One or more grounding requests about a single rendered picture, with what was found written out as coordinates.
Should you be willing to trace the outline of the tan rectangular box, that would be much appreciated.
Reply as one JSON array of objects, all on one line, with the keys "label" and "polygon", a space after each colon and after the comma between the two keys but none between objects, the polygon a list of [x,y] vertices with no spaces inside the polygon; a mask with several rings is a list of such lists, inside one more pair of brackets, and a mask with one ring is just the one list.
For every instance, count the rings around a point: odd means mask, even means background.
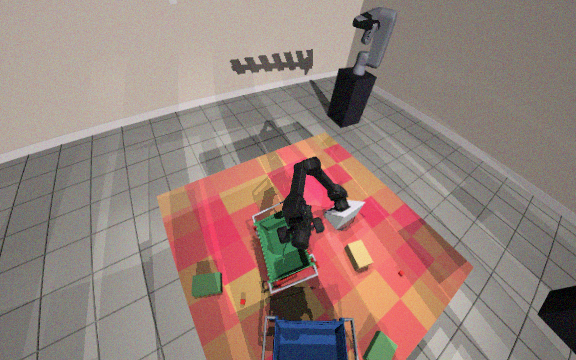
[{"label": "tan rectangular box", "polygon": [[372,258],[369,256],[369,252],[361,240],[348,244],[344,250],[346,251],[348,259],[355,271],[373,263]]}]

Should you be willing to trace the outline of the green block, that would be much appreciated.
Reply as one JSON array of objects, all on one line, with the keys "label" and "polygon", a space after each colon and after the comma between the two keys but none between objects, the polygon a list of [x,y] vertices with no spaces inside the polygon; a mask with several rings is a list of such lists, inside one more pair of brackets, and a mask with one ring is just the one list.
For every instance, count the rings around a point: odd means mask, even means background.
[{"label": "green block", "polygon": [[362,358],[364,360],[391,360],[397,348],[398,345],[383,332],[376,331]]},{"label": "green block", "polygon": [[221,272],[193,276],[191,292],[194,297],[222,293],[222,289]]}]

